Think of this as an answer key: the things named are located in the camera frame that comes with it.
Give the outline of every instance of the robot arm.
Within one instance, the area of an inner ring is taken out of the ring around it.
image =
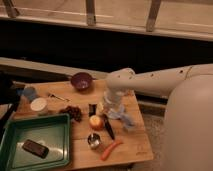
[[[212,171],[213,64],[144,74],[131,69],[110,73],[104,99],[121,102],[125,90],[169,98],[164,119],[162,171]]]
[[[108,74],[104,99],[108,105],[118,105],[124,92],[135,90],[145,95],[168,98],[172,90],[189,77],[213,74],[213,64],[185,66],[142,74],[130,68]]]

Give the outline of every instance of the carrot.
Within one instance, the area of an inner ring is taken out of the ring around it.
[[[123,144],[122,140],[114,140],[102,153],[101,160],[105,161],[110,155],[110,153],[113,151],[113,149],[120,144]]]

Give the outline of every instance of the green tray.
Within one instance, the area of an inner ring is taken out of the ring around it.
[[[70,118],[68,114],[11,121],[0,146],[0,170],[46,170],[69,163]],[[45,159],[22,149],[31,139],[49,148]]]

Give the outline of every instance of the purple bowl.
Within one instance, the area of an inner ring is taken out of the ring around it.
[[[72,76],[70,82],[77,90],[85,90],[92,84],[92,76],[86,72],[79,72]]]

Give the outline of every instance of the wooden table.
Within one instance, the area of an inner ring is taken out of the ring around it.
[[[28,84],[36,88],[38,95],[45,97],[48,102],[48,109],[51,113],[57,113],[67,105],[78,106],[83,112],[83,118],[80,123],[71,124],[71,152],[70,163],[65,167],[56,170],[75,170],[81,168],[92,168],[109,165],[130,164],[143,162],[153,159],[153,153],[150,142],[145,130],[142,115],[134,92],[123,97],[123,104],[127,113],[131,115],[135,122],[134,130],[131,132],[124,131],[123,124],[119,120],[110,120],[117,139],[124,141],[109,156],[106,161],[100,160],[104,147],[112,142],[105,130],[98,131],[101,136],[102,146],[97,150],[91,150],[87,144],[87,137],[90,133],[95,132],[89,126],[89,107],[88,104],[97,104],[103,98],[103,92],[106,89],[105,80],[95,80],[92,87],[78,92],[69,82],[39,83]],[[55,98],[47,97],[46,92],[68,98],[70,102],[61,101]],[[20,105],[14,115],[14,119],[32,117],[36,114],[30,110],[29,102],[25,97],[21,97]]]

